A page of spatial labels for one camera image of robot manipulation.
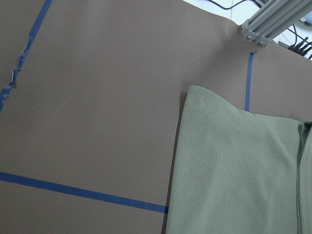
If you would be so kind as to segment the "olive green long-sleeve shirt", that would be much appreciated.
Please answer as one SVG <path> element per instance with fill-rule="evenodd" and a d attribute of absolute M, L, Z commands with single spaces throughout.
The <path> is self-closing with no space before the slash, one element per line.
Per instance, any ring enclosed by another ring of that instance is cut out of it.
<path fill-rule="evenodd" d="M 311 122 L 252 114 L 191 86 L 179 128 L 166 232 L 311 231 Z"/>

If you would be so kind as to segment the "aluminium frame post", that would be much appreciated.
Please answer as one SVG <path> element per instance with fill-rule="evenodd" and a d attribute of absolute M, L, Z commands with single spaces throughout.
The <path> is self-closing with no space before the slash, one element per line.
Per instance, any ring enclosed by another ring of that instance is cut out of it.
<path fill-rule="evenodd" d="M 265 47 L 311 11 L 310 0 L 269 0 L 241 24 L 240 34 Z"/>

